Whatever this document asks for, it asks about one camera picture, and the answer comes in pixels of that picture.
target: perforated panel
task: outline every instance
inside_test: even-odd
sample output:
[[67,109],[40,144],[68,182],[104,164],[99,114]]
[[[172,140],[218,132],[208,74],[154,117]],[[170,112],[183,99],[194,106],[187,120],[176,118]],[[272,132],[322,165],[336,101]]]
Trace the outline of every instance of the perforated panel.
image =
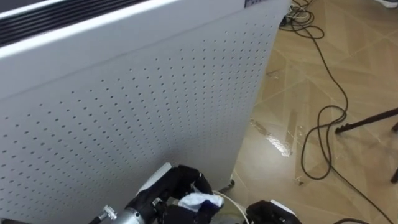
[[166,161],[227,185],[284,9],[270,0],[3,100],[0,217],[86,223]]

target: beige floor tile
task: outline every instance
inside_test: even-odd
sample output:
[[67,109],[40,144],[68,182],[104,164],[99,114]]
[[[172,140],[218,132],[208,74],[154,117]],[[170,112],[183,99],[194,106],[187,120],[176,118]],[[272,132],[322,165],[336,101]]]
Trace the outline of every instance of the beige floor tile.
[[268,66],[259,90],[257,103],[268,99],[286,88],[305,79],[304,73],[295,68],[278,51],[273,50],[268,60]]
[[395,43],[398,45],[398,31],[392,33],[391,35],[388,36],[388,39],[391,40],[391,42]]
[[398,30],[398,11],[374,0],[329,0],[382,35]]
[[[330,66],[336,81],[343,87],[349,98],[348,113],[358,120],[397,107],[398,101],[398,45],[382,39],[374,45],[359,51]],[[327,72],[308,73],[311,81],[341,105],[345,99],[332,82]],[[367,125],[375,136],[379,136],[398,122],[398,118]]]
[[[255,106],[235,167],[249,192],[248,202],[280,201],[309,224],[333,223],[343,217],[384,223],[380,214],[335,174],[316,181],[302,172],[304,135],[316,124],[319,110],[331,103],[337,104],[314,83],[304,80]],[[321,123],[339,116],[339,111],[328,110]],[[347,122],[353,121],[348,116]],[[395,218],[398,194],[389,179],[395,171],[391,158],[398,156],[398,144],[392,142],[397,146],[391,149],[365,128],[340,136],[333,131],[330,145],[336,169]],[[322,175],[326,165],[316,133],[310,136],[306,150],[306,169],[312,175]]]
[[[325,31],[325,38],[318,40],[318,44],[330,65],[381,38],[366,24],[327,0],[314,0],[309,11],[315,14],[313,25]],[[315,36],[320,35],[315,29],[309,28],[309,30]],[[313,41],[300,38],[293,32],[279,31],[274,48],[305,72],[313,70],[313,65],[322,65]]]

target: metal cylinder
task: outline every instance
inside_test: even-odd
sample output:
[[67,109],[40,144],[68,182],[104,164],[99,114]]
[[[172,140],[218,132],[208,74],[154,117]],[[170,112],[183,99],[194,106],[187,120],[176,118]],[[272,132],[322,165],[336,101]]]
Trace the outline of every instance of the metal cylinder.
[[137,211],[127,208],[118,214],[117,219],[113,220],[111,224],[145,224],[145,221]]

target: wheel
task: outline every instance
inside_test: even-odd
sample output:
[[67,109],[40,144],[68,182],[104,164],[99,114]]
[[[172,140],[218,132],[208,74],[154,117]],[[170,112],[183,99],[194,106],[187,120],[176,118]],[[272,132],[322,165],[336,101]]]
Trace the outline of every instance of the wheel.
[[228,184],[228,186],[221,189],[220,192],[225,193],[225,192],[231,190],[234,186],[235,186],[235,181],[233,179],[231,179],[231,182]]

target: silver metal part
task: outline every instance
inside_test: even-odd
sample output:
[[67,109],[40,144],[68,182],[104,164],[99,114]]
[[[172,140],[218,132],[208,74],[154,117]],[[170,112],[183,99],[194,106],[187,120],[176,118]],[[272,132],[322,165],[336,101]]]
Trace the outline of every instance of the silver metal part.
[[145,222],[137,211],[127,208],[111,224],[145,224]]
[[116,212],[109,205],[104,207],[104,212],[106,212],[111,220],[115,220],[118,217]]
[[162,200],[161,200],[160,198],[156,198],[156,199],[152,202],[152,204],[153,204],[153,206],[156,206],[159,202],[162,202]]

